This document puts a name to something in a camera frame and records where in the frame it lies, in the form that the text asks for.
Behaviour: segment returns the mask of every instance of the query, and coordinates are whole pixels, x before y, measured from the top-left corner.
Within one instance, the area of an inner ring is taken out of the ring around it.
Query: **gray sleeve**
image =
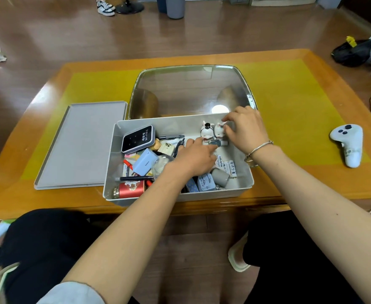
[[[37,304],[105,304],[90,286],[79,282],[63,282],[54,286]]]

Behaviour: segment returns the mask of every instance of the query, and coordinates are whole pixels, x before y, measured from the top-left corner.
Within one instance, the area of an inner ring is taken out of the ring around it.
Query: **leg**
[[[349,283],[327,259],[292,211],[253,220],[243,260],[260,267],[246,303],[362,303]]]
[[[7,276],[7,302],[39,301],[61,282],[101,233],[81,212],[39,209],[18,218],[8,229],[0,251],[3,267],[21,263]]]

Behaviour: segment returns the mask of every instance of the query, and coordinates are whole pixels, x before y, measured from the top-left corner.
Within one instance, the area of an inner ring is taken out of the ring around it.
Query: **slipper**
[[[242,246],[244,246],[246,244],[246,242],[248,241],[248,233],[245,233],[244,236],[238,241],[236,242],[228,251],[228,259],[229,259],[229,262],[230,264],[232,265],[232,267],[234,268],[235,271],[238,271],[238,272],[243,272],[243,271],[246,271],[250,265],[248,264],[239,264],[236,262],[234,256],[235,256],[235,253],[241,249]]]

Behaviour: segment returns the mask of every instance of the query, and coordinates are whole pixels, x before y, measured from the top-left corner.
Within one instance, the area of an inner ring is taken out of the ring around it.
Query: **hand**
[[[226,135],[232,143],[243,153],[249,154],[253,149],[269,140],[260,112],[250,106],[237,107],[234,112],[228,113],[222,121],[232,120],[236,131],[225,125]]]
[[[179,146],[178,155],[170,164],[177,164],[177,168],[183,171],[188,179],[209,173],[216,161],[213,152],[217,148],[217,145],[203,145],[202,137],[195,141],[189,138],[185,147]]]

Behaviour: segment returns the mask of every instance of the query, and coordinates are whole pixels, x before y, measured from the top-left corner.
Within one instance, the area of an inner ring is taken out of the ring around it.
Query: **rabbit figurine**
[[[226,122],[217,123],[213,128],[213,133],[216,138],[223,138],[223,136],[225,135],[225,130],[223,129],[224,124],[226,124]]]
[[[201,137],[203,137],[204,140],[213,138],[213,129],[211,128],[210,123],[203,121],[203,126],[201,127]]]

